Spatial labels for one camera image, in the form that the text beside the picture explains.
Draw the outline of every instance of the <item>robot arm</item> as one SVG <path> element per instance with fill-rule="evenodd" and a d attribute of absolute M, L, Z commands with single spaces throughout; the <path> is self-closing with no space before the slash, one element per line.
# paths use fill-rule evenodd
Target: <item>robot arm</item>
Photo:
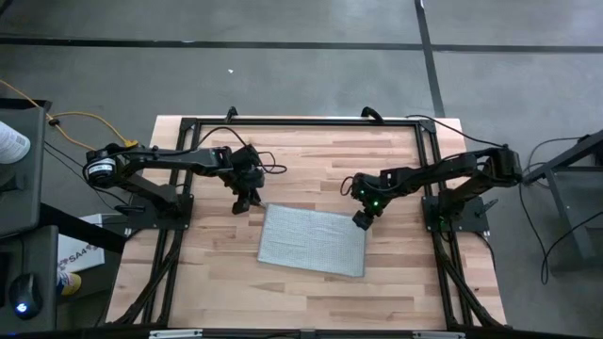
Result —
<path fill-rule="evenodd" d="M 353 221 L 367 230 L 374 217 L 380 217 L 392 199 L 414 193 L 424 185 L 465 176 L 469 180 L 459 187 L 439 192 L 440 217 L 458 219 L 464 204 L 481 193 L 492 187 L 515 186 L 521 182 L 519 157 L 508 148 L 489 148 L 456 154 L 419 169 L 384 169 L 379 177 L 356 173 L 352 179 L 351 196 L 362 203 L 364 210 L 358 211 Z"/>
<path fill-rule="evenodd" d="M 236 152 L 229 147 L 198 149 L 195 151 L 162 150 L 141 146 L 123 148 L 115 144 L 86 154 L 84 175 L 94 187 L 120 187 L 150 201 L 162 214 L 177 217 L 181 203 L 175 186 L 158 186 L 137 171 L 143 169 L 191 170 L 201 176 L 218 176 L 224 185 L 238 195 L 233 213 L 249 210 L 250 204 L 261 202 L 257 188 L 264 186 L 261 161 L 252 145 Z"/>

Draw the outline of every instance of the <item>gray towel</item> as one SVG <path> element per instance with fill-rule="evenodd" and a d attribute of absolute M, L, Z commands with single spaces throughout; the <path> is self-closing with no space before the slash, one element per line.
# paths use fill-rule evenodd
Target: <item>gray towel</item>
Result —
<path fill-rule="evenodd" d="M 350 216 L 269 204 L 257 260 L 364 277 L 366 243 Z"/>

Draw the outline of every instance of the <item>concrete floor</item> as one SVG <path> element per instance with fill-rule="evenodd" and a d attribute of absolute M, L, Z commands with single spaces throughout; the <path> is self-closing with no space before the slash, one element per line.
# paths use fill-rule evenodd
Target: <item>concrete floor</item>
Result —
<path fill-rule="evenodd" d="M 603 5 L 597 0 L 424 0 L 424 4 L 434 43 L 603 44 L 603 24 L 598 20 Z M 0 18 L 0 32 L 420 43 L 412 0 L 21 0 Z M 447 117 L 460 118 L 471 136 L 509 143 L 523 161 L 542 140 L 582 136 L 603 125 L 603 55 L 436 53 L 434 58 Z M 35 98 L 53 101 L 53 112 L 96 112 L 125 136 L 143 143 L 150 139 L 156 115 L 225 114 L 230 105 L 244 115 L 356 116 L 365 105 L 389 117 L 433 115 L 423 53 L 412 51 L 2 46 L 0 77 Z M 14 94 L 0 89 L 0 96 Z M 114 141 L 93 121 L 71 118 L 63 126 L 95 147 Z M 47 139 L 84 161 L 81 149 L 52 131 Z M 549 144 L 535 161 L 570 145 Z M 468 146 L 481 148 L 471 142 Z M 46 202 L 76 215 L 108 212 L 79 179 L 65 183 L 62 179 L 72 175 L 54 159 L 45 160 Z M 548 246 L 563 232 L 554 203 L 539 188 L 527 189 L 525 196 Z M 517 190 L 495 189 L 487 198 L 500 199 L 489 219 L 509 324 L 601 336 L 603 272 L 552 276 L 542 286 L 542 254 L 520 209 Z M 559 248 L 561 254 L 553 261 L 572 250 Z M 74 325 L 83 326 L 81 321 Z"/>

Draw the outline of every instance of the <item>butcher block tabletop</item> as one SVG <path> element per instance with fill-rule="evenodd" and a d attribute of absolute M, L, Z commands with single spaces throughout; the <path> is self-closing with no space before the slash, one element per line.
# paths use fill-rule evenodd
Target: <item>butcher block tabletop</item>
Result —
<path fill-rule="evenodd" d="M 182 116 L 159 116 L 151 145 L 173 149 Z M 457 129 L 459 120 L 441 122 Z M 204 126 L 202 136 L 215 126 Z M 352 216 L 361 203 L 339 193 L 342 180 L 361 171 L 419 167 L 416 138 L 409 127 L 236 126 L 258 152 L 272 152 L 285 174 L 266 174 L 262 201 Z M 442 157 L 465 151 L 462 136 L 437 126 Z M 204 147 L 241 145 L 227 130 L 212 134 Z M 430 143 L 426 139 L 430 161 Z M 268 154 L 262 154 L 271 164 Z M 157 184 L 170 171 L 148 169 Z M 450 181 L 455 187 L 460 181 Z M 264 209 L 231 213 L 236 196 L 218 178 L 195 176 L 193 217 L 185 232 L 171 305 L 171 328 L 444 330 L 442 299 L 433 244 L 425 231 L 423 190 L 390 202 L 367 231 L 363 278 L 309 271 L 257 261 Z M 149 280 L 158 231 L 130 239 L 108 310 L 107 321 L 121 316 Z M 491 315 L 505 317 L 492 258 L 482 239 L 458 234 L 467 284 Z M 456 318 L 461 321 L 457 290 L 450 282 Z M 158 288 L 158 315 L 164 284 Z"/>

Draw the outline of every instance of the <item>computer mouse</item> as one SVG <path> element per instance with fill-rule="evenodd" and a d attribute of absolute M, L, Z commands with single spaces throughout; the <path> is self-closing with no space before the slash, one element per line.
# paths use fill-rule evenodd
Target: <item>computer mouse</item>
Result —
<path fill-rule="evenodd" d="M 8 289 L 8 300 L 12 311 L 23 320 L 38 315 L 42 306 L 38 281 L 33 273 L 25 273 L 15 278 Z"/>

